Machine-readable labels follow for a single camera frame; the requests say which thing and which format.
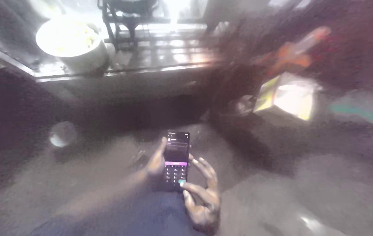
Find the finger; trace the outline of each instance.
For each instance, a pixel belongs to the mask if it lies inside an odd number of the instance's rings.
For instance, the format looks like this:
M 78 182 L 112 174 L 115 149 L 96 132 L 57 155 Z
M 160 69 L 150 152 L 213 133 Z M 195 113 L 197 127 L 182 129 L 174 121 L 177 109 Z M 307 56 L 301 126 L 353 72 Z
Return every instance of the finger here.
M 189 215 L 193 215 L 195 212 L 195 201 L 191 194 L 187 190 L 184 190 L 185 207 Z
M 182 182 L 180 186 L 184 190 L 187 190 L 190 193 L 196 194 L 207 204 L 211 204 L 213 202 L 213 197 L 207 192 L 207 190 L 205 190 L 203 187 L 199 185 Z
M 153 156 L 161 156 L 163 155 L 163 152 L 165 151 L 166 144 L 168 143 L 168 139 L 166 137 L 162 137 L 162 143 L 157 148 L 156 152 L 153 154 Z
M 210 189 L 217 189 L 217 179 L 214 178 L 214 175 L 204 166 L 204 164 L 200 163 L 196 159 L 192 160 L 192 163 L 200 170 L 200 172 L 204 175 L 207 186 Z
M 215 170 L 213 169 L 213 167 L 210 165 L 210 163 L 208 163 L 204 158 L 198 158 L 198 160 L 204 164 L 204 166 L 207 168 L 207 170 L 213 175 L 213 178 L 215 179 L 215 181 L 218 181 L 217 180 L 217 173 L 215 173 Z

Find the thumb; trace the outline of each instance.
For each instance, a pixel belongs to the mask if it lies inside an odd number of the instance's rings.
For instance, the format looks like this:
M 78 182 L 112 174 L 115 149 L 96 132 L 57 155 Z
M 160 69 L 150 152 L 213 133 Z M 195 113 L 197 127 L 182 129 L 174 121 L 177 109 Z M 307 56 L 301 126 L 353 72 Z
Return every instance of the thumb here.
M 160 143 L 160 146 L 156 150 L 155 155 L 163 154 L 163 152 L 165 151 L 167 143 L 168 143 L 168 139 L 166 137 L 162 137 L 162 143 Z
M 189 215 L 193 214 L 194 209 L 196 207 L 195 201 L 192 198 L 192 195 L 186 190 L 184 190 L 184 199 L 185 199 L 185 207 L 188 210 Z

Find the smartphone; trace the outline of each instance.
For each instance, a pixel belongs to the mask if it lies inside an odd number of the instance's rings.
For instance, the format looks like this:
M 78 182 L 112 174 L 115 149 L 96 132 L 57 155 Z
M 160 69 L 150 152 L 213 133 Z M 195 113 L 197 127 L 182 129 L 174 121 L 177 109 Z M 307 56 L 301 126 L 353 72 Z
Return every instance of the smartphone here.
M 168 131 L 164 152 L 164 180 L 167 191 L 180 190 L 179 184 L 188 179 L 189 133 Z

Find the floor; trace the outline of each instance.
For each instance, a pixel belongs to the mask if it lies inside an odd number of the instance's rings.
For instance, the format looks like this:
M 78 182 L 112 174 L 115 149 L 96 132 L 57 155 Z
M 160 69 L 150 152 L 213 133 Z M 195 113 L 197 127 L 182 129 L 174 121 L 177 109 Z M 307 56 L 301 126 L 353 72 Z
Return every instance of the floor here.
M 121 180 L 169 128 L 189 131 L 191 153 L 218 173 L 220 235 L 373 235 L 368 125 L 325 122 L 324 115 L 310 128 L 280 128 L 252 115 L 214 120 L 189 97 L 63 117 L 68 108 L 32 83 L 2 83 L 0 235 L 26 235 L 76 196 Z M 63 119 L 81 138 L 57 149 L 48 132 Z M 205 183 L 194 168 L 189 181 Z

